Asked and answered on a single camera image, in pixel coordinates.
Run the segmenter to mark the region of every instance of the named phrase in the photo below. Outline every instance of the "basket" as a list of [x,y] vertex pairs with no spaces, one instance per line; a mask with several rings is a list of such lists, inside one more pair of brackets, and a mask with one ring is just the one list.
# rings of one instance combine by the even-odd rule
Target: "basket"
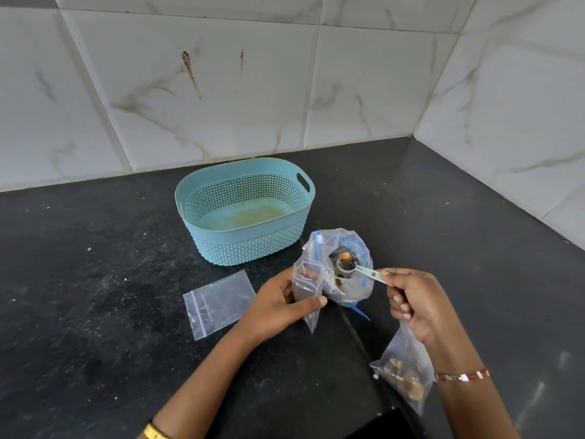
[[315,185],[302,169],[271,157],[200,169],[183,178],[175,191],[197,249],[222,266],[259,259],[295,243],[314,198]]

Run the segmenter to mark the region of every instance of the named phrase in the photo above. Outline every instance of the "tiled wall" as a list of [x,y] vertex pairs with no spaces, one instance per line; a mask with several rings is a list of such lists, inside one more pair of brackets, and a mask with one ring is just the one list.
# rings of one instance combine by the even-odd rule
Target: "tiled wall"
[[0,190],[412,134],[473,2],[0,0]]
[[417,139],[585,249],[585,0],[477,0]]

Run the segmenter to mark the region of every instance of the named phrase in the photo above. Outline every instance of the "person's right arm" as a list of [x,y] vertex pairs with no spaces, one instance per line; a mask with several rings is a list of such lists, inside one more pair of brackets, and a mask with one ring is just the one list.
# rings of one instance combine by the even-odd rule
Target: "person's right arm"
[[[390,312],[427,348],[436,372],[460,375],[484,368],[447,294],[432,274],[384,268]],[[456,439],[518,439],[491,378],[438,383]]]

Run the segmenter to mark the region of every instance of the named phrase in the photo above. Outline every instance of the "forearm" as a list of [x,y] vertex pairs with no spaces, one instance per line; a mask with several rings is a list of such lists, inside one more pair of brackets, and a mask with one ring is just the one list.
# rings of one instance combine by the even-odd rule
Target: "forearm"
[[[435,371],[460,375],[484,368],[457,317],[425,344]],[[437,383],[449,424],[457,439],[519,438],[491,378]]]
[[158,412],[154,426],[172,439],[203,438],[230,382],[255,346],[235,326]]

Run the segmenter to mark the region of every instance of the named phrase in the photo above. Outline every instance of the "open plastic bag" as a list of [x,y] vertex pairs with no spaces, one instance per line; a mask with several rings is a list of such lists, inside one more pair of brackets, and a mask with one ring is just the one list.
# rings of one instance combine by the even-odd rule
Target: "open plastic bag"
[[[364,274],[336,276],[332,259],[342,252],[349,252],[358,265],[373,268],[370,251],[355,231],[338,228],[311,233],[292,272],[292,291],[296,301],[325,294],[334,302],[355,309],[355,303],[370,296],[374,281]],[[318,317],[319,311],[305,317],[311,332],[317,325]]]
[[422,415],[425,400],[435,382],[435,370],[427,349],[414,337],[406,322],[400,321],[400,329],[382,358],[372,362],[370,367]]
[[195,340],[239,320],[255,296],[245,270],[184,294]]

